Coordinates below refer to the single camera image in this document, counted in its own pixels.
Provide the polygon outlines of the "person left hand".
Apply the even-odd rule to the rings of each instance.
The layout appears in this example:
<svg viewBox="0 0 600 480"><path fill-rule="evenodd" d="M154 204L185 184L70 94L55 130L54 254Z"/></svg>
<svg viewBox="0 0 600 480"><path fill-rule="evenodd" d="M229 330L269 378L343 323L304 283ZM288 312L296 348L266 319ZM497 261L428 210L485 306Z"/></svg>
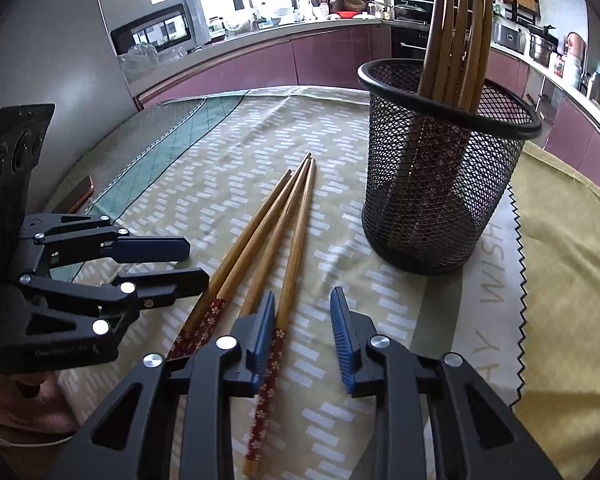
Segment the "person left hand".
<svg viewBox="0 0 600 480"><path fill-rule="evenodd" d="M79 428L53 372L17 378L0 374L0 425L41 434Z"/></svg>

